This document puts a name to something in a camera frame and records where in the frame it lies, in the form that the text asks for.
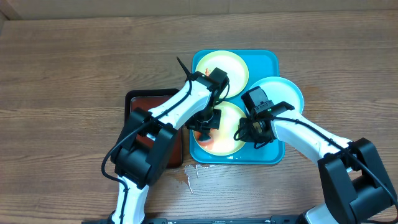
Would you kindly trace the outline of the green orange sponge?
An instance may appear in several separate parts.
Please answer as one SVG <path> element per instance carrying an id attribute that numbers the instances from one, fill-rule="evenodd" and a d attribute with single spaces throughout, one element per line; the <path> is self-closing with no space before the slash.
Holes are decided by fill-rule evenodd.
<path id="1" fill-rule="evenodd" d="M 211 137 L 211 140 L 209 140 L 209 141 L 198 141 L 198 136 L 199 136 L 199 133 L 197 135 L 198 145 L 206 151 L 211 151 L 213 149 L 214 139 Z"/>

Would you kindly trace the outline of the light blue plate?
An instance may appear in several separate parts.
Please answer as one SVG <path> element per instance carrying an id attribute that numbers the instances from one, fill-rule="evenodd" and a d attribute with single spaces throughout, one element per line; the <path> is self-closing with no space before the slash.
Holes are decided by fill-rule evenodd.
<path id="1" fill-rule="evenodd" d="M 303 118 L 304 98 L 302 92 L 292 81 L 282 77 L 266 77 L 251 86 L 251 89 L 259 86 L 275 105 L 286 102 L 294 107 L 293 110 L 287 110 L 278 117 L 284 118 Z"/>

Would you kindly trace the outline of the yellow-green plate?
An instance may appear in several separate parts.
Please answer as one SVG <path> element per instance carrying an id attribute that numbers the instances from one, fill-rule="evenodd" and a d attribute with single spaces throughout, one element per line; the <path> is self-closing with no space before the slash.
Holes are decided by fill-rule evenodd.
<path id="1" fill-rule="evenodd" d="M 230 102 L 222 102 L 215 107 L 221 110 L 219 129 L 211 129 L 210 136 L 214 139 L 213 149 L 206 151 L 215 156 L 227 156 L 240 150 L 245 142 L 235 141 L 234 134 L 238 130 L 239 120 L 246 118 L 245 113 Z M 199 132 L 194 131 L 193 136 L 197 142 Z"/>
<path id="2" fill-rule="evenodd" d="M 206 54 L 196 65 L 195 71 L 209 76 L 214 68 L 227 73 L 229 88 L 226 87 L 221 98 L 231 98 L 241 93 L 249 80 L 248 66 L 237 54 L 227 50 L 217 50 Z"/>

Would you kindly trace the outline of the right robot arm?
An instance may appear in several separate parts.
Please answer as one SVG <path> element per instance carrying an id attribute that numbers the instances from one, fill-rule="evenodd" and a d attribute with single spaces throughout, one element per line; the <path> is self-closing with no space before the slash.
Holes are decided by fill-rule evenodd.
<path id="1" fill-rule="evenodd" d="M 397 206 L 375 145 L 366 138 L 339 137 L 309 121 L 297 87 L 255 86 L 241 99 L 248 117 L 240 119 L 236 140 L 253 142 L 256 149 L 282 141 L 318 168 L 324 203 L 303 212 L 296 223 L 374 223 L 374 215 Z"/>

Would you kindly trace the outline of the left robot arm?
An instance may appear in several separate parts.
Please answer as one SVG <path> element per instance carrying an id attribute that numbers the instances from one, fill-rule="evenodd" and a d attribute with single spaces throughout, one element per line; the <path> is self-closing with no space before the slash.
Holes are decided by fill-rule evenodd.
<path id="1" fill-rule="evenodd" d="M 169 100 L 149 111 L 137 107 L 130 112 L 115 146 L 103 159 L 115 165 L 117 176 L 103 175 L 119 184 L 116 209 L 107 223 L 144 221 L 149 187 L 167 167 L 182 126 L 204 135 L 219 128 L 221 110 L 215 106 L 229 87 L 227 73 L 219 68 L 209 75 L 184 71 L 184 87 Z"/>

